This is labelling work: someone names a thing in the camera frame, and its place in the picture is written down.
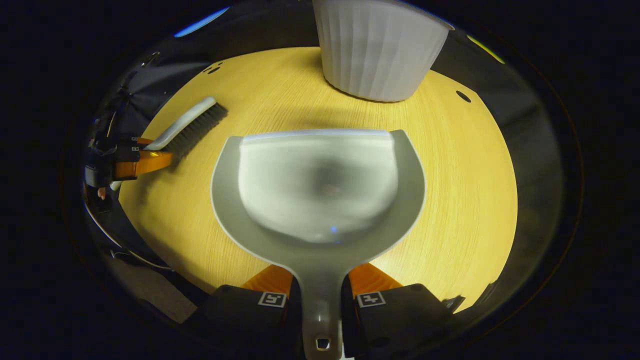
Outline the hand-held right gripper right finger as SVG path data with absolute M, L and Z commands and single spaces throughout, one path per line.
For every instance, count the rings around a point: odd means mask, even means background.
M 401 285 L 370 263 L 356 266 L 342 287 L 347 357 L 416 357 L 454 336 L 460 320 L 423 284 Z

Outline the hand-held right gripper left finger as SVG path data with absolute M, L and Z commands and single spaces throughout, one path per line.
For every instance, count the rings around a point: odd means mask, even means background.
M 300 300 L 293 274 L 269 265 L 220 285 L 196 310 L 196 333 L 228 354 L 303 354 Z

